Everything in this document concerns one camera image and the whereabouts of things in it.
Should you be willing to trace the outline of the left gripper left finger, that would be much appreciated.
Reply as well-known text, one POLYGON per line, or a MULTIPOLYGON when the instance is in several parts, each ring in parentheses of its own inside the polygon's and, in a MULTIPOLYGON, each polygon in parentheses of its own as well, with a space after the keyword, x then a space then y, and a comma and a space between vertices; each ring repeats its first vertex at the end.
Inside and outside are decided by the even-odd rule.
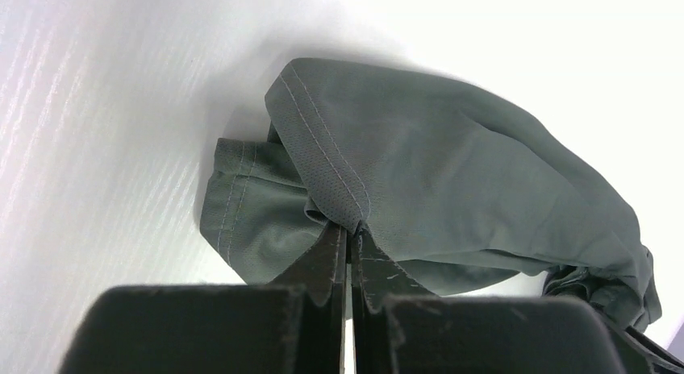
POLYGON ((342 373, 346 231, 329 223, 264 285, 129 285, 102 293, 63 373, 342 373))

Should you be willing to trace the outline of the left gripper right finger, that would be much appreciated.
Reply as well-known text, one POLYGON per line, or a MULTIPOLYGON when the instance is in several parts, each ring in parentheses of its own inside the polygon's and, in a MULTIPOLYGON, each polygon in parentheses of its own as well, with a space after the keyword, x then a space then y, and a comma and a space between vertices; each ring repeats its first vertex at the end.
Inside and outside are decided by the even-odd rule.
POLYGON ((575 297, 430 293, 360 224, 349 237, 359 373, 680 373, 681 360, 575 297))

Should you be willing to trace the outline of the grey t-shirt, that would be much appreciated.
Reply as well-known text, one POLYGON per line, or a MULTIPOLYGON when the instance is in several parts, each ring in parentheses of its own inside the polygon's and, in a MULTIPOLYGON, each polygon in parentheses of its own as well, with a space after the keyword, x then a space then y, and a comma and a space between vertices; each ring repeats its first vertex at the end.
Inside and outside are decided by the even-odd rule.
POLYGON ((220 139, 199 230, 249 284, 330 222, 441 296, 545 273, 621 326, 662 315, 633 208, 533 115, 469 83, 292 60, 265 95, 265 142, 220 139))

